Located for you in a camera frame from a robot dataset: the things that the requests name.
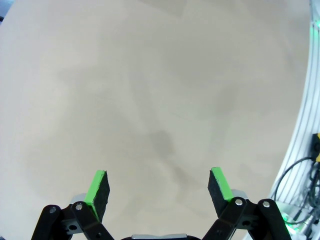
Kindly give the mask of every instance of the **green gripper pad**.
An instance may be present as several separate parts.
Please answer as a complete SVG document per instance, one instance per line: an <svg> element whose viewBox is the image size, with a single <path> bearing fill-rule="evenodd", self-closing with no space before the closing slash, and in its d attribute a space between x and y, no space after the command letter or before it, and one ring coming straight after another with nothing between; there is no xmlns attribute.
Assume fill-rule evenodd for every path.
<svg viewBox="0 0 320 240"><path fill-rule="evenodd" d="M220 167L211 168L208 190L218 217L234 197L229 184Z"/></svg>
<svg viewBox="0 0 320 240"><path fill-rule="evenodd" d="M84 202L91 208L99 222L106 211L110 187L107 172L98 170L92 180L91 186L85 195Z"/></svg>

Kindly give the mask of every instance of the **yellow connector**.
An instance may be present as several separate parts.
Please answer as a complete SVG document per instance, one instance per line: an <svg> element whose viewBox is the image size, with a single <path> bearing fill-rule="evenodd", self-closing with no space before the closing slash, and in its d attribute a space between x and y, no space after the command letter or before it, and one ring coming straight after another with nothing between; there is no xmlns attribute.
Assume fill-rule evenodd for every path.
<svg viewBox="0 0 320 240"><path fill-rule="evenodd" d="M320 162L320 133L312 135L310 156L315 159L316 162Z"/></svg>

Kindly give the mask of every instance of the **beige table surface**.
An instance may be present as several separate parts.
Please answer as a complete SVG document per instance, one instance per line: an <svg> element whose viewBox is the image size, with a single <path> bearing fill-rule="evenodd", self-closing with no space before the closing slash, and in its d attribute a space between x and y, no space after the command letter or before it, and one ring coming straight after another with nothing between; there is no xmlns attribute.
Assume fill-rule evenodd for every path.
<svg viewBox="0 0 320 240"><path fill-rule="evenodd" d="M17 0L0 26L0 234L30 239L42 208L67 206L98 169L117 240L202 237L212 166L267 197L308 26L302 0Z"/></svg>

